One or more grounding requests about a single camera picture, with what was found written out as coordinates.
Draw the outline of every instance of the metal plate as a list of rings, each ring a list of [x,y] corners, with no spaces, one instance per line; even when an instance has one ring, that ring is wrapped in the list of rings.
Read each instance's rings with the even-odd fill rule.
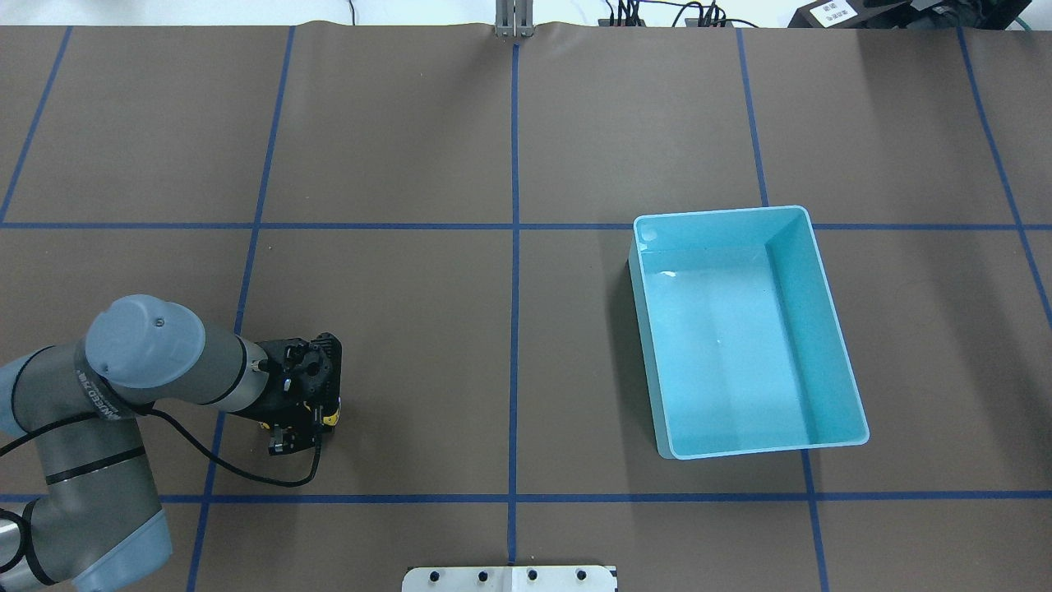
[[[443,590],[616,592],[618,569],[609,566],[414,568],[402,579],[402,592]]]

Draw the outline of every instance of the white wall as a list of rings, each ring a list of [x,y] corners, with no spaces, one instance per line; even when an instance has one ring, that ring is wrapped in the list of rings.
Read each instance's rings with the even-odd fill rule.
[[[732,18],[785,26],[806,0],[719,0]],[[355,0],[361,24],[493,22],[494,0]],[[668,26],[679,8],[642,7],[651,26]],[[534,21],[595,24],[609,14],[603,0],[534,0]],[[1024,18],[1052,29],[1052,0],[1035,0]],[[0,24],[350,24],[346,0],[0,0]]]

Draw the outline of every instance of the light blue plastic bin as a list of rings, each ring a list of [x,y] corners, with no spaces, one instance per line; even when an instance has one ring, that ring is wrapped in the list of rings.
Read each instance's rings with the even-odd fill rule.
[[[869,440],[806,209],[641,216],[633,229],[628,263],[662,456]]]

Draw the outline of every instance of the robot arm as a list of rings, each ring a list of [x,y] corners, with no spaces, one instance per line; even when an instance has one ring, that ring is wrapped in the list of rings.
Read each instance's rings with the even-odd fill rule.
[[[167,560],[168,528],[135,422],[155,402],[255,420],[272,430],[270,454],[288,454],[320,447],[339,420],[340,363],[331,335],[254,344],[136,294],[81,342],[0,368],[2,432],[96,415],[37,438],[48,495],[0,514],[0,566],[21,556],[0,573],[0,592],[69,578],[80,592],[107,592]]]

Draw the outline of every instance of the blue tape line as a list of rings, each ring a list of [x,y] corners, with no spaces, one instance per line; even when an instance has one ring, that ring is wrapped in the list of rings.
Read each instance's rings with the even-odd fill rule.
[[[203,495],[168,494],[161,495],[161,504],[202,504]]]
[[[7,216],[11,200],[15,197],[15,187],[18,185],[18,178],[22,175],[25,157],[28,156],[29,146],[33,145],[33,137],[37,134],[37,125],[40,124],[40,117],[44,114],[44,105],[47,104],[47,97],[52,94],[52,86],[55,85],[55,78],[59,74],[59,66],[62,65],[62,57],[65,56],[66,46],[69,45],[70,35],[73,35],[73,26],[67,26],[65,34],[62,35],[62,43],[59,44],[59,50],[55,55],[55,62],[52,63],[52,72],[47,75],[44,91],[40,94],[37,110],[33,114],[33,121],[29,122],[29,129],[25,132],[25,141],[22,142],[22,151],[18,152],[18,161],[15,162],[15,170],[11,173],[11,182],[7,183],[7,191],[4,192],[3,203],[0,204],[0,222]]]
[[[519,44],[511,46],[511,344],[508,365],[508,565],[517,554],[519,493]]]
[[[1027,264],[1030,265],[1030,273],[1034,278],[1034,285],[1037,287],[1037,294],[1041,301],[1041,308],[1045,309],[1045,321],[1049,328],[1052,328],[1052,307],[1049,306],[1048,293],[1045,291],[1045,283],[1041,274],[1037,270],[1037,262],[1034,253],[1030,249],[1030,240],[1027,239],[1027,230],[1023,225],[1023,217],[1019,215],[1019,207],[1015,203],[1015,196],[1012,195],[1012,185],[1008,181],[1008,172],[1005,171],[1005,164],[1000,159],[1000,150],[997,149],[997,142],[993,139],[993,130],[990,129],[990,121],[987,119],[986,108],[983,106],[983,97],[979,96],[979,86],[975,81],[975,70],[972,68],[972,58],[968,54],[968,43],[965,41],[965,30],[957,27],[957,42],[960,44],[960,57],[965,60],[965,70],[968,73],[968,83],[972,87],[972,98],[975,100],[975,110],[979,116],[979,123],[983,125],[983,132],[986,134],[987,143],[990,145],[990,155],[997,167],[997,176],[1000,177],[1000,185],[1005,189],[1005,199],[1008,200],[1008,207],[1012,210],[1012,219],[1015,220],[1016,229],[1019,232],[1019,241],[1023,243],[1023,251],[1027,254]]]
[[[804,465],[804,484],[807,487],[807,508],[811,514],[811,538],[814,540],[814,556],[818,564],[818,585],[822,592],[829,592],[829,575],[826,572],[826,546],[822,542],[822,523],[818,520],[818,502],[814,492],[814,475],[811,472],[811,454],[800,451]]]
[[[339,230],[510,230],[513,224],[488,222],[261,222],[265,229]]]
[[[241,333],[241,325],[244,321],[245,303],[248,300],[248,287],[251,283],[252,265],[256,260],[256,245],[259,242],[260,222],[263,219],[263,207],[266,204],[266,188],[270,179],[270,163],[274,159],[274,147],[278,140],[278,124],[281,122],[281,105],[285,98],[285,83],[288,80],[288,64],[292,57],[292,42],[296,39],[296,26],[288,27],[288,36],[285,39],[285,59],[281,64],[281,79],[278,81],[278,97],[274,104],[274,118],[270,121],[270,136],[267,139],[266,157],[263,160],[263,173],[260,177],[260,191],[256,201],[256,216],[252,219],[252,233],[248,240],[248,252],[245,256],[245,270],[241,279],[241,292],[238,295],[238,312],[234,321],[234,332]],[[216,417],[216,432],[213,436],[211,452],[219,454],[223,442],[223,426],[226,424],[226,414],[220,413]],[[208,464],[208,472],[204,483],[204,502],[201,504],[201,514],[198,519],[197,536],[194,540],[194,554],[190,557],[189,576],[186,578],[186,592],[194,592],[197,586],[197,574],[201,565],[201,552],[204,547],[204,535],[208,527],[208,508],[211,492],[216,485],[216,464]]]
[[[818,502],[908,502],[923,499],[1052,499],[1052,490],[1019,491],[870,491],[815,494]]]
[[[190,555],[190,570],[186,576],[186,592],[194,592],[197,589],[197,574],[201,566],[201,551],[204,549],[204,531],[208,526],[208,502],[201,504],[198,513],[198,529],[194,535],[194,553]]]
[[[714,504],[806,502],[806,493],[521,493],[520,504]]]
[[[745,110],[749,116],[749,132],[752,135],[752,158],[756,161],[756,180],[760,183],[760,203],[765,207],[767,201],[767,176],[764,173],[764,157],[760,151],[760,132],[756,130],[756,111],[752,106],[752,85],[749,83],[749,63],[745,57],[745,37],[742,29],[735,28],[737,38],[737,59],[742,64],[742,86],[745,89]]]
[[[381,230],[630,230],[631,222],[260,222],[261,229]],[[816,230],[1017,230],[1015,224],[815,222]],[[254,222],[0,222],[9,229],[251,229]],[[1052,224],[1024,224],[1052,230]]]
[[[248,229],[251,222],[3,222],[12,229]]]
[[[524,230],[630,230],[631,222],[529,222],[519,224]]]
[[[816,230],[1014,230],[1015,224],[813,223]]]
[[[506,504],[508,496],[502,493],[448,493],[416,495],[214,495],[213,504]]]
[[[28,504],[44,493],[0,493],[0,504]],[[745,504],[808,502],[807,493],[519,493],[518,504]],[[815,502],[1052,499],[1052,490],[815,492]],[[213,495],[208,504],[507,504],[503,493]],[[161,504],[203,504],[203,495],[162,495]]]

